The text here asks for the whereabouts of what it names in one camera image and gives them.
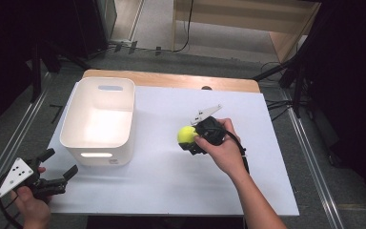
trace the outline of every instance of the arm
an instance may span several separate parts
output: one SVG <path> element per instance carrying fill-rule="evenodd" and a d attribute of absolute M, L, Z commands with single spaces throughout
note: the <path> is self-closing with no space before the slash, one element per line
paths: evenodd
<path fill-rule="evenodd" d="M 227 131 L 237 136 L 229 118 L 218 121 Z M 286 228 L 257 188 L 252 177 L 246 172 L 239 148 L 233 139 L 226 135 L 224 142 L 219 146 L 213 146 L 199 136 L 194 139 L 197 145 L 209 153 L 216 165 L 233 181 L 249 228 Z"/>
<path fill-rule="evenodd" d="M 16 198 L 16 194 L 12 191 L 11 197 Z M 31 189 L 23 186 L 17 189 L 17 199 L 14 202 L 24 217 L 25 229 L 46 229 L 49 228 L 51 211 L 49 206 L 42 200 L 34 198 Z"/>

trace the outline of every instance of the wooden table edge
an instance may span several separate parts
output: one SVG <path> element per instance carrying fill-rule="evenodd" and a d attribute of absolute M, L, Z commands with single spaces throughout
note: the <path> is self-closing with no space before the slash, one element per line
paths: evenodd
<path fill-rule="evenodd" d="M 202 89 L 208 86 L 216 91 L 260 93 L 256 81 L 252 79 L 226 78 L 173 73 L 146 73 L 133 71 L 87 70 L 86 77 L 121 77 L 129 78 L 137 86 L 172 87 Z"/>

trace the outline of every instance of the forearm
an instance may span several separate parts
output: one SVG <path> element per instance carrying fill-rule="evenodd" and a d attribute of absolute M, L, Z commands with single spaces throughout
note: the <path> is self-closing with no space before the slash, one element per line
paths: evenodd
<path fill-rule="evenodd" d="M 249 228 L 286 228 L 246 171 L 230 178 L 238 192 Z"/>

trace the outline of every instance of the bin handle cutout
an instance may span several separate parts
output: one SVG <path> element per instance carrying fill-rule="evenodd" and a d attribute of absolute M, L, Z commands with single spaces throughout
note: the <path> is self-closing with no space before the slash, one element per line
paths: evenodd
<path fill-rule="evenodd" d="M 121 87 L 121 86 L 99 85 L 97 88 L 102 91 L 111 91 L 111 92 L 122 92 L 123 91 L 123 87 Z"/>
<path fill-rule="evenodd" d="M 112 157 L 110 153 L 82 153 L 82 157 Z"/>

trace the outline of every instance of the wire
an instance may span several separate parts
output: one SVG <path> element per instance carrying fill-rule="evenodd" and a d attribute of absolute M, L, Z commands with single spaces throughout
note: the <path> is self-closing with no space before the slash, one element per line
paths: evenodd
<path fill-rule="evenodd" d="M 245 148 L 243 148 L 243 146 L 240 144 L 239 140 L 237 139 L 237 137 L 232 134 L 229 131 L 225 131 L 227 133 L 228 136 L 230 136 L 234 142 L 236 143 L 237 147 L 239 148 L 239 152 L 242 155 L 242 160 L 243 160 L 243 165 L 245 166 L 246 172 L 248 172 L 249 174 L 249 165 L 248 165 L 248 160 L 246 159 L 246 154 L 245 154 Z"/>
<path fill-rule="evenodd" d="M 4 179 L 6 178 L 6 176 L 8 175 L 9 171 L 7 171 L 5 174 L 3 174 L 2 176 L 0 176 L 0 186 L 2 184 L 2 182 L 4 181 Z M 7 221 L 13 225 L 15 228 L 18 228 L 18 229 L 22 229 L 23 226 L 18 222 L 16 221 L 16 219 L 14 219 L 14 217 L 12 217 L 7 209 L 14 203 L 15 199 L 6 207 L 4 207 L 3 203 L 2 203 L 2 199 L 0 198 L 0 209 L 2 211 L 2 213 L 4 214 L 5 218 L 7 219 Z"/>
<path fill-rule="evenodd" d="M 8 209 L 18 198 L 19 196 L 16 194 L 16 198 L 14 198 L 6 207 L 5 209 Z"/>
<path fill-rule="evenodd" d="M 181 52 L 183 51 L 188 45 L 189 45 L 189 40 L 190 40 L 190 25 L 191 25 L 191 22 L 192 22 L 192 14 L 193 14 L 193 5 L 194 5 L 194 0 L 192 0 L 192 3 L 191 3 L 191 6 L 190 6 L 190 14 L 189 14 L 189 21 L 188 21 L 188 25 L 187 25 L 187 31 L 186 31 L 186 25 L 184 24 L 184 31 L 187 35 L 187 39 L 186 39 L 186 43 L 184 44 L 184 46 L 179 49 L 179 50 L 154 50 L 154 49 L 145 49 L 145 48 L 137 48 L 137 47 L 129 47 L 129 46 L 126 46 L 126 45 L 116 45 L 115 47 L 110 47 L 104 51 L 101 51 L 101 52 L 107 52 L 109 50 L 112 50 L 112 49 L 116 49 L 117 47 L 121 47 L 121 48 L 126 48 L 126 49 L 130 49 L 130 50 L 139 50 L 139 51 L 148 51 L 148 52 L 172 52 L 172 53 L 175 53 L 175 52 Z"/>
<path fill-rule="evenodd" d="M 280 114 L 272 118 L 272 122 L 278 119 L 280 116 L 282 116 L 285 112 L 287 112 L 288 109 L 290 109 L 292 106 L 287 107 L 284 111 L 282 111 Z"/>

